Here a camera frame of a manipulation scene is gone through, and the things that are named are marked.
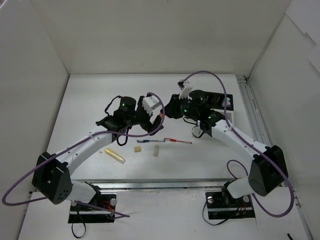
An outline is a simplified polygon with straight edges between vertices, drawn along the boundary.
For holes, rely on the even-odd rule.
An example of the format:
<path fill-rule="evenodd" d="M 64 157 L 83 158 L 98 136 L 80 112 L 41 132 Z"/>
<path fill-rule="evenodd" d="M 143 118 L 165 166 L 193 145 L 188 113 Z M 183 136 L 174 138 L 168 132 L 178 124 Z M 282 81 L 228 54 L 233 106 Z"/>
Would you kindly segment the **blue ballpoint pen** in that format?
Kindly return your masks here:
<path fill-rule="evenodd" d="M 138 139 L 136 140 L 137 143 L 163 143 L 165 142 L 164 139 L 154 140 L 154 139 Z"/>

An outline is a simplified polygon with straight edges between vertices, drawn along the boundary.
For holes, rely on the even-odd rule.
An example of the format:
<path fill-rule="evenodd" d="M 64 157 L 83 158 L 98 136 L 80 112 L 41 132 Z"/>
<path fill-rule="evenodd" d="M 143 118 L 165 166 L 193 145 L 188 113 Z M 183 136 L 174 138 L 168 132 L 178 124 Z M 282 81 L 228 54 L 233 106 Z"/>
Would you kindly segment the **red gel pen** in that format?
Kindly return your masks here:
<path fill-rule="evenodd" d="M 181 144 L 192 144 L 191 141 L 184 141 L 184 140 L 177 140 L 174 138 L 164 138 L 163 139 L 164 142 L 173 142 L 173 143 L 181 143 Z"/>

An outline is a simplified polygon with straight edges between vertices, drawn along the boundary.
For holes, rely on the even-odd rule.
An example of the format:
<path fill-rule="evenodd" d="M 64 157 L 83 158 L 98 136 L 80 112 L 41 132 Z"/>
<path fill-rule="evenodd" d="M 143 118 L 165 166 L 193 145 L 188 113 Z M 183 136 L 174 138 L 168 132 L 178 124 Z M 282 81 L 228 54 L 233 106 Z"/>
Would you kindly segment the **small tan eraser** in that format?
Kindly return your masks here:
<path fill-rule="evenodd" d="M 140 146 L 135 147 L 134 152 L 135 153 L 141 152 L 141 147 Z"/>

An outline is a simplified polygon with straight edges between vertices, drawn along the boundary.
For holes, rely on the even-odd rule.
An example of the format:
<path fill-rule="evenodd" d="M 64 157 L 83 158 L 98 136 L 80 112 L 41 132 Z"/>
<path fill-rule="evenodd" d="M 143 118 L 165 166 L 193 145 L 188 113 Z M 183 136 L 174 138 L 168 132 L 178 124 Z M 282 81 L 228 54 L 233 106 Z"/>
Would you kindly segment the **white rectangular eraser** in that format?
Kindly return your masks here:
<path fill-rule="evenodd" d="M 154 157 L 158 157 L 159 156 L 159 150 L 160 150 L 160 147 L 158 145 L 155 145 L 154 149 L 153 149 L 153 156 Z"/>

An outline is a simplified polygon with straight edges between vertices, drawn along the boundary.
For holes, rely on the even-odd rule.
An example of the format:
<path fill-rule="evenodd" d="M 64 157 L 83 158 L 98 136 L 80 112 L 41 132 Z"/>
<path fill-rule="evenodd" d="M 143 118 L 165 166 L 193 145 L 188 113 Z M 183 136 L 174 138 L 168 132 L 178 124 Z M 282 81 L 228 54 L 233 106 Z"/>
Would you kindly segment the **yellow highlighter marker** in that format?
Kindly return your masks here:
<path fill-rule="evenodd" d="M 124 164 L 126 162 L 126 160 L 120 156 L 118 153 L 114 152 L 112 149 L 110 148 L 106 148 L 104 150 L 104 152 L 110 156 L 111 158 L 113 158 L 114 160 L 116 160 L 117 162 L 121 163 L 121 164 Z"/>

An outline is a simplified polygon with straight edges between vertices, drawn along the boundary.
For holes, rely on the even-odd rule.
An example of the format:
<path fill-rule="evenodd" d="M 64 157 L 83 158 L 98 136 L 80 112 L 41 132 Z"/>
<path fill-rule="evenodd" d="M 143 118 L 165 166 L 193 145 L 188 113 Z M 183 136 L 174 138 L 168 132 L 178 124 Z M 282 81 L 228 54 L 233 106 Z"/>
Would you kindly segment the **pink highlighter marker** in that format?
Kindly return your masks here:
<path fill-rule="evenodd" d="M 231 107 L 231 99 L 230 98 L 226 98 L 226 106 L 228 107 L 228 108 L 230 108 Z"/>

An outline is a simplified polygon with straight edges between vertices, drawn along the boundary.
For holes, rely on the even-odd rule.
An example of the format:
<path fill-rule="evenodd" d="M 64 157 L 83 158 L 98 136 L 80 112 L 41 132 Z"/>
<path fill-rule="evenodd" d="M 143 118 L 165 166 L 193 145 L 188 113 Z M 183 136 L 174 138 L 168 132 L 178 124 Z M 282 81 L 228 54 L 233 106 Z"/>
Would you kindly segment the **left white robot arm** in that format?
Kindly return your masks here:
<path fill-rule="evenodd" d="M 42 153 L 37 160 L 32 185 L 55 205 L 73 201 L 82 202 L 89 210 L 96 209 L 100 204 L 100 189 L 72 180 L 72 174 L 94 153 L 120 136 L 131 137 L 128 131 L 133 126 L 140 126 L 148 135 L 154 135 L 161 129 L 164 117 L 157 116 L 154 122 L 150 119 L 153 111 L 163 105 L 153 93 L 141 96 L 139 100 L 121 97 L 118 109 L 97 121 L 82 140 L 60 153 Z"/>

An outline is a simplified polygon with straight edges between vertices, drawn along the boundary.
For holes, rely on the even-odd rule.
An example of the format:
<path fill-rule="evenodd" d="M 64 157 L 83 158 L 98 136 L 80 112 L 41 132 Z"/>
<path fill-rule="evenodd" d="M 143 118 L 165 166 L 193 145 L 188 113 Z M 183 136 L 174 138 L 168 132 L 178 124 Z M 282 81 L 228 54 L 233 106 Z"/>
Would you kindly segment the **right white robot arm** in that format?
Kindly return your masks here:
<path fill-rule="evenodd" d="M 249 175 L 228 183 L 221 193 L 221 200 L 227 206 L 233 206 L 244 195 L 265 197 L 288 176 L 282 149 L 277 145 L 269 147 L 239 131 L 206 102 L 205 91 L 193 90 L 188 98 L 173 94 L 165 106 L 165 115 L 172 119 L 187 117 L 197 122 L 205 134 L 222 141 L 249 161 Z"/>

